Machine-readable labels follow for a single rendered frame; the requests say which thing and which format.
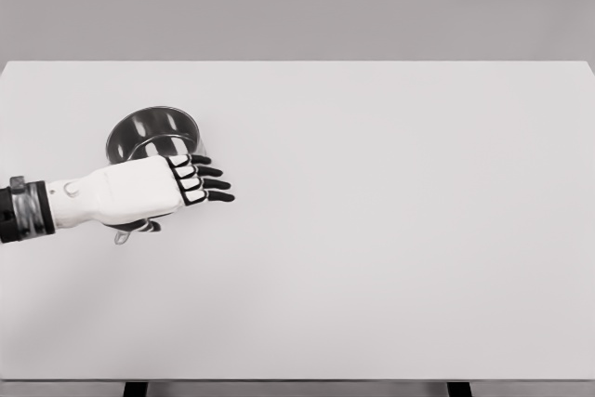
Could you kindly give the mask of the silver metal pot with handle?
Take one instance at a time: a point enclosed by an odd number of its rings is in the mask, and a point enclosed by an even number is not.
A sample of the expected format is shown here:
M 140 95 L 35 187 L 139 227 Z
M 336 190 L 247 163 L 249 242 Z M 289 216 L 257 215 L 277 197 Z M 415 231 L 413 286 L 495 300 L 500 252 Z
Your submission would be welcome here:
M 199 127 L 186 112 L 166 106 L 131 113 L 115 126 L 106 142 L 110 166 L 155 155 L 183 154 L 206 155 Z M 114 241 L 121 245 L 132 232 L 160 231 L 156 219 L 112 227 L 116 229 Z

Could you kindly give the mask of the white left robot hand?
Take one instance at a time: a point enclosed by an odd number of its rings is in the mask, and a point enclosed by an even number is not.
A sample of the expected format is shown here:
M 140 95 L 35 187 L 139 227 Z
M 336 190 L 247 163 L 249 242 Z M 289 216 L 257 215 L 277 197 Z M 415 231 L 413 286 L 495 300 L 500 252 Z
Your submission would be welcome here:
M 203 155 L 155 155 L 92 174 L 93 218 L 117 227 L 167 216 L 204 202 L 231 203 L 231 184 Z

